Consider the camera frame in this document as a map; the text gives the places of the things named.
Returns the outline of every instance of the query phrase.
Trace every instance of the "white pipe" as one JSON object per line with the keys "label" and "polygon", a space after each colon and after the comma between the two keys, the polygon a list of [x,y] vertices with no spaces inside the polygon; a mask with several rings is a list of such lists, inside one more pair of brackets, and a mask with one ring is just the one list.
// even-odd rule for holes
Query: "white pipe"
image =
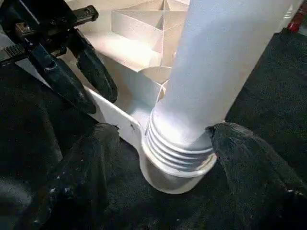
{"label": "white pipe", "polygon": [[191,1],[166,96],[146,133],[145,154],[155,167],[178,177],[212,167],[204,130],[224,121],[292,2]]}

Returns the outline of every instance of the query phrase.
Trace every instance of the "cardboard divider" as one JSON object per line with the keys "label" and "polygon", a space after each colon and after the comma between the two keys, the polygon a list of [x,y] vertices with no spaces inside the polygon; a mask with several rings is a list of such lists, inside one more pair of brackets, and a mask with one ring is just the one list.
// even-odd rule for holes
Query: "cardboard divider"
{"label": "cardboard divider", "polygon": [[[136,74],[142,69],[172,67],[189,0],[67,2],[72,9],[94,5],[99,10],[95,22],[80,26],[98,53]],[[159,70],[155,70],[151,74],[143,74],[143,77],[162,84],[167,77],[160,75]]]}
{"label": "cardboard divider", "polygon": [[157,46],[157,42],[161,41],[163,36],[163,32],[156,27],[122,14],[120,11],[112,12],[112,31],[130,40],[148,45],[151,49]]}
{"label": "cardboard divider", "polygon": [[162,11],[164,9],[164,0],[146,1],[134,6],[123,8],[126,11]]}

